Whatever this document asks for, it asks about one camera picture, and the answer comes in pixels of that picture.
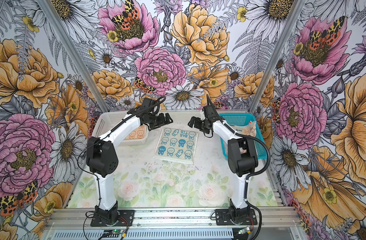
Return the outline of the blue and cream towel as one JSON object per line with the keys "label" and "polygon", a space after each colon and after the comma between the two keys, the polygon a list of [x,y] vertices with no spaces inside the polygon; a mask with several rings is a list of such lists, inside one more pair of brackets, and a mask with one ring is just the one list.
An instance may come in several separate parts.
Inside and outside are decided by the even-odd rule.
{"label": "blue and cream towel", "polygon": [[175,128],[162,128],[154,158],[193,165],[198,132]]}

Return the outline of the teal plastic basket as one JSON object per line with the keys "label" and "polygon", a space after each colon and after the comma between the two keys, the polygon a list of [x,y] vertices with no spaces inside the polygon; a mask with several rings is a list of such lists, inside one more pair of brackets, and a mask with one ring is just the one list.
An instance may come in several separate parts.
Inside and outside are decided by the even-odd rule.
{"label": "teal plastic basket", "polygon": [[[249,135],[265,142],[254,115],[246,113],[223,113],[220,114],[220,116],[223,117],[227,121],[228,125],[230,125],[238,133],[243,135]],[[222,139],[221,139],[221,146],[223,155],[227,160],[228,147],[227,143]],[[267,154],[265,148],[257,141],[255,141],[255,146],[258,159],[266,159]]]}

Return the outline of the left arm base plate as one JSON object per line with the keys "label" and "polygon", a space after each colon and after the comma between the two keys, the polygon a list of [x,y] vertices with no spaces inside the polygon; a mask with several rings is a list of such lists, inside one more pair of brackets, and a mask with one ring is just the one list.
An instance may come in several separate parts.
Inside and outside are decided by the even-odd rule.
{"label": "left arm base plate", "polygon": [[94,212],[91,227],[131,227],[134,217],[134,210],[97,209]]}

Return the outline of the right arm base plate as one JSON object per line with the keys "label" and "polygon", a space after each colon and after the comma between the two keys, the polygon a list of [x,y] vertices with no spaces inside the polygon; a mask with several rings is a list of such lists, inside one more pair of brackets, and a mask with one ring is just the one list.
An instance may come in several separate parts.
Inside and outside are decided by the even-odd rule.
{"label": "right arm base plate", "polygon": [[257,226],[257,217],[253,209],[216,209],[215,221],[218,226]]}

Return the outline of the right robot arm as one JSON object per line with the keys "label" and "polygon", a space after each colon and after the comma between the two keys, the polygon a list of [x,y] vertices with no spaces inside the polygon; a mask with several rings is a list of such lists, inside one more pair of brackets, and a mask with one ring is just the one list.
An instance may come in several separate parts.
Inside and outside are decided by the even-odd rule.
{"label": "right robot arm", "polygon": [[227,209],[215,210],[218,226],[256,225],[258,211],[248,202],[250,175],[255,173],[258,157],[254,138],[243,136],[221,117],[212,102],[201,110],[201,117],[192,117],[188,123],[206,134],[216,134],[227,143],[227,162],[236,175],[234,191]]}

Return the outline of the white plastic basket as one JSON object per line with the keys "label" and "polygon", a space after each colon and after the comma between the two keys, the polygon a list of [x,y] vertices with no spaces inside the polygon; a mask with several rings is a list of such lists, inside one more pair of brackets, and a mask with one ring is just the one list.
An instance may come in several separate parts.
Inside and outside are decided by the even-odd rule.
{"label": "white plastic basket", "polygon": [[97,120],[92,137],[111,141],[115,147],[144,145],[149,135],[147,129],[146,137],[142,140],[125,140],[125,138],[141,125],[138,117],[132,117],[122,122],[129,115],[124,111],[103,113]]}

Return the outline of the orange patterned towel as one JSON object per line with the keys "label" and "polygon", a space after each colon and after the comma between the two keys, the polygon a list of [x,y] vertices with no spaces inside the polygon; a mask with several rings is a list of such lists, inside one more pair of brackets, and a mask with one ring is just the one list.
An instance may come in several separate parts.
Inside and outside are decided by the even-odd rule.
{"label": "orange patterned towel", "polygon": [[147,133],[147,127],[146,126],[140,126],[134,131],[132,131],[125,140],[142,140],[146,137]]}

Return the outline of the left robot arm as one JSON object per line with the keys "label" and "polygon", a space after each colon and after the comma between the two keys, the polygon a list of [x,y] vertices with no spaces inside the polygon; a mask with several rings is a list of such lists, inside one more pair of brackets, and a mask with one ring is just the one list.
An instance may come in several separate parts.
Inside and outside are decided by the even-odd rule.
{"label": "left robot arm", "polygon": [[96,176],[99,202],[91,226],[114,226],[120,221],[118,201],[114,194],[114,172],[119,160],[116,147],[134,130],[145,125],[149,131],[173,123],[169,114],[159,113],[166,97],[145,99],[141,106],[133,108],[121,122],[99,137],[91,137],[87,144],[86,164]]}

